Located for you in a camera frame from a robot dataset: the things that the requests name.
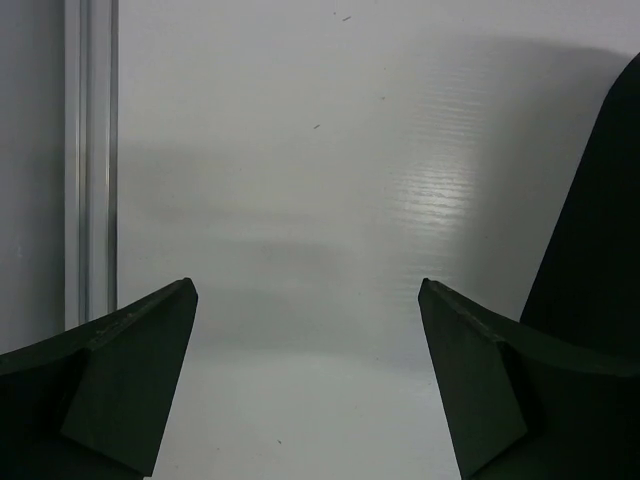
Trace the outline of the black drawer cabinet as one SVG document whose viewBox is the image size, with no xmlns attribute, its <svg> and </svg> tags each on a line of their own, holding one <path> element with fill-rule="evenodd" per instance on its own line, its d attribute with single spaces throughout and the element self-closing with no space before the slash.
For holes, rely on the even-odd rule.
<svg viewBox="0 0 640 480">
<path fill-rule="evenodd" d="M 602 354 L 639 358 L 639 60 L 610 87 L 521 323 Z"/>
</svg>

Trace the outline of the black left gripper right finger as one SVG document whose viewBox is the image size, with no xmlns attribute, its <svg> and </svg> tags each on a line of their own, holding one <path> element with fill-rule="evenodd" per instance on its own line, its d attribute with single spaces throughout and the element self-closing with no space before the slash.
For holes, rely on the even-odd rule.
<svg viewBox="0 0 640 480">
<path fill-rule="evenodd" d="M 424 279 L 430 358 L 464 479 L 636 479 L 639 364 Z"/>
</svg>

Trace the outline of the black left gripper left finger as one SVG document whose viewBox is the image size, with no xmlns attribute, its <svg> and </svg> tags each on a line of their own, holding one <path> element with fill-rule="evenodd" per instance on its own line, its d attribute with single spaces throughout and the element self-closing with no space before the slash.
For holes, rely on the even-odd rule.
<svg viewBox="0 0 640 480">
<path fill-rule="evenodd" d="M 184 278 L 1 357 L 4 479 L 147 479 L 198 293 Z"/>
</svg>

